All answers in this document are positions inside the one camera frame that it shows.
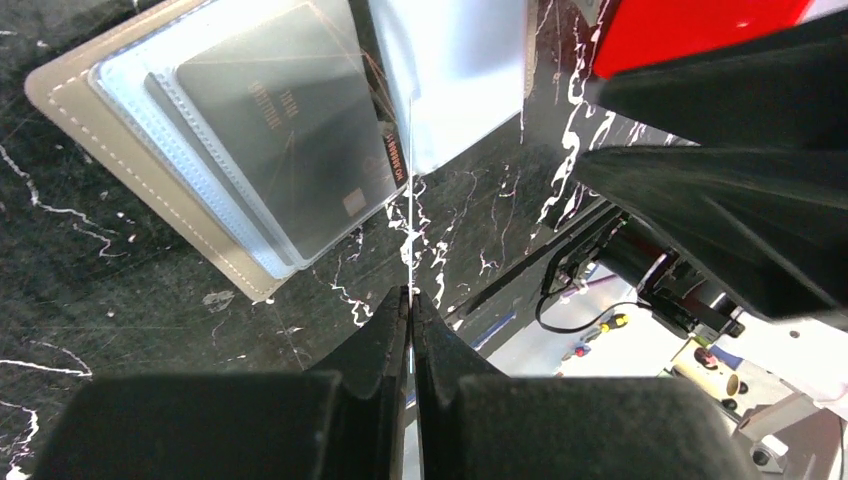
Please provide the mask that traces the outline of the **red plastic bin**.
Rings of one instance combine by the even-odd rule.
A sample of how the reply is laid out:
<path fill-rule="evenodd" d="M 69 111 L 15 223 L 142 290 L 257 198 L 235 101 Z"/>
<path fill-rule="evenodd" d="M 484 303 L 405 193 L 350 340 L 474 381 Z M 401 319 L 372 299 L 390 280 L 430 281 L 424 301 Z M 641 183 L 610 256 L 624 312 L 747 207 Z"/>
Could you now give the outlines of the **red plastic bin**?
<path fill-rule="evenodd" d="M 594 73 L 627 70 L 744 43 L 797 25 L 802 0 L 626 0 L 604 35 Z"/>

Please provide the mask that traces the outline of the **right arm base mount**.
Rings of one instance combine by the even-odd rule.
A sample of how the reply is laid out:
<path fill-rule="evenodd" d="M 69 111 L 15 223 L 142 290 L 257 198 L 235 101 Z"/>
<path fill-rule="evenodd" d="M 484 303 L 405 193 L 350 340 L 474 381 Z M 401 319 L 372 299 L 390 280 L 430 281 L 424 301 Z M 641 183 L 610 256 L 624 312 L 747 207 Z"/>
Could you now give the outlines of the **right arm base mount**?
<path fill-rule="evenodd" d="M 449 319 L 455 326 L 468 326 L 486 314 L 514 313 L 540 323 L 545 308 L 588 287 L 594 267 L 633 287 L 636 302 L 680 338 L 737 338 L 745 330 L 738 305 L 716 283 L 605 200 L 567 221 L 551 240 L 460 304 Z"/>

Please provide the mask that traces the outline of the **grey leather card holder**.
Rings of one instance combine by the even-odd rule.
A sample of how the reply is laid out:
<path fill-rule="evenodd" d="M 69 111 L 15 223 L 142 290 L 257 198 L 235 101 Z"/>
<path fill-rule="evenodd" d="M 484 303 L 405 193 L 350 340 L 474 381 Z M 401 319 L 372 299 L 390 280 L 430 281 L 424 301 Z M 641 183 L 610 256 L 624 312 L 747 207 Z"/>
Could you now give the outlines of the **grey leather card holder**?
<path fill-rule="evenodd" d="M 29 100 L 255 301 L 516 115 L 529 1 L 165 1 Z"/>

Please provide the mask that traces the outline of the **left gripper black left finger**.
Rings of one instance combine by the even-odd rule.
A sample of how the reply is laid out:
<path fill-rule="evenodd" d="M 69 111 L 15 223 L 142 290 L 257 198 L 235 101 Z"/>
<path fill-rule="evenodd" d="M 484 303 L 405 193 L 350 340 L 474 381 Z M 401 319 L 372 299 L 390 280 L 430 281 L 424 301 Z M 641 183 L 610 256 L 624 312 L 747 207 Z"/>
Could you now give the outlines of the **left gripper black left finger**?
<path fill-rule="evenodd" d="M 311 368 L 97 380 L 63 413 L 38 479 L 398 479 L 411 299 Z"/>

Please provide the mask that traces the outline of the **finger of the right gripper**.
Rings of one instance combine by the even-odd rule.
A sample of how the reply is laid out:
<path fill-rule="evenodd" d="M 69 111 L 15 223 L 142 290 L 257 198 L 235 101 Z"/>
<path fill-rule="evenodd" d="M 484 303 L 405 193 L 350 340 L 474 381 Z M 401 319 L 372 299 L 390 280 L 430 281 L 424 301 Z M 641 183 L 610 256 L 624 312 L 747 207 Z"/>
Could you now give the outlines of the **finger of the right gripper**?
<path fill-rule="evenodd" d="M 616 74 L 597 101 L 703 146 L 844 149 L 847 13 Z"/>
<path fill-rule="evenodd" d="M 575 178 L 636 216 L 746 309 L 847 309 L 843 151 L 610 147 Z"/>

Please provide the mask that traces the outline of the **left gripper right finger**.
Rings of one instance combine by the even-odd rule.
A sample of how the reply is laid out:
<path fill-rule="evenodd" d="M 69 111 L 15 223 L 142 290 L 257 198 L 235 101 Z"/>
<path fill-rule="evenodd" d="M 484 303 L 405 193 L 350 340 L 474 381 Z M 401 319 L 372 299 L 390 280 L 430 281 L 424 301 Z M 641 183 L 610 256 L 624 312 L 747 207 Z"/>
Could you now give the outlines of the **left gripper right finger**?
<path fill-rule="evenodd" d="M 425 479 L 754 479 L 717 405 L 658 377 L 511 377 L 410 302 Z"/>

